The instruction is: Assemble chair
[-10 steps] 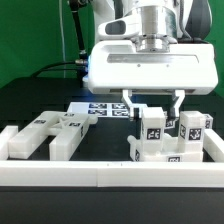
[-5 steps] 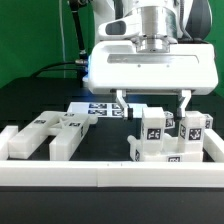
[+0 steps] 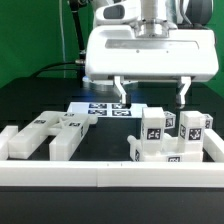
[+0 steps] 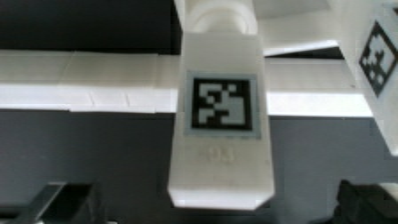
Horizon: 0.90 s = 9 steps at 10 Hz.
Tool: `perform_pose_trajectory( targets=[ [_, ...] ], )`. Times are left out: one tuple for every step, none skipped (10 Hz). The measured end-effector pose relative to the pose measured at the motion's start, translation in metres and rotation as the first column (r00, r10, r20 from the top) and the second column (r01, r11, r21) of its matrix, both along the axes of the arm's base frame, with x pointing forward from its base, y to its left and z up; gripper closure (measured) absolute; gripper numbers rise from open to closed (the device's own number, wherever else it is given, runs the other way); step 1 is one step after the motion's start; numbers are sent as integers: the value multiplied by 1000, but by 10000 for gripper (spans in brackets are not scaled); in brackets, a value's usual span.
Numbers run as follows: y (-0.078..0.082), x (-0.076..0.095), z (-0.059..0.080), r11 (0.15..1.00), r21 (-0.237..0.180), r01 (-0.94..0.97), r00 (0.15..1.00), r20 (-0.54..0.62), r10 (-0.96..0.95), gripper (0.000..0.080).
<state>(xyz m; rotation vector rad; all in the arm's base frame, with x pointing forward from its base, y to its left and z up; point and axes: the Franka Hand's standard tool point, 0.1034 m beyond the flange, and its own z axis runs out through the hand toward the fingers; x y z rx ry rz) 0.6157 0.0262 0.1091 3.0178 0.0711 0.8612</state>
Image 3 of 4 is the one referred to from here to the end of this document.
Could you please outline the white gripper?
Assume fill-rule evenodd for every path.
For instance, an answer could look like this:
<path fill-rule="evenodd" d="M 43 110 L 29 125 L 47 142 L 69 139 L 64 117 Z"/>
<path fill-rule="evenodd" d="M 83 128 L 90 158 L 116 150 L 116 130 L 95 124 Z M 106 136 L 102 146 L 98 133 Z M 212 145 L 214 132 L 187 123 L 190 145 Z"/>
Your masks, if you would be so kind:
<path fill-rule="evenodd" d="M 211 30 L 171 30 L 169 36 L 135 36 L 128 25 L 99 26 L 88 40 L 85 72 L 92 80 L 114 77 L 113 87 L 126 108 L 131 97 L 126 80 L 177 82 L 176 104 L 185 107 L 185 95 L 194 82 L 206 82 L 218 72 L 215 36 Z"/>

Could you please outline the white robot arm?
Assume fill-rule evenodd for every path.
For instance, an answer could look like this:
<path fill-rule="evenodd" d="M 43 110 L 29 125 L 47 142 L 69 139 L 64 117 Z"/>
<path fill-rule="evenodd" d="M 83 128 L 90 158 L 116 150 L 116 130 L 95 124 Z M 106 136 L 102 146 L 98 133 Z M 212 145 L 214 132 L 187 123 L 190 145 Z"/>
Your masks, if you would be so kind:
<path fill-rule="evenodd" d="M 92 80 L 111 80 L 127 107 L 124 81 L 176 82 L 185 104 L 193 82 L 219 69 L 215 34 L 206 27 L 213 0 L 93 0 L 94 24 L 85 60 Z"/>

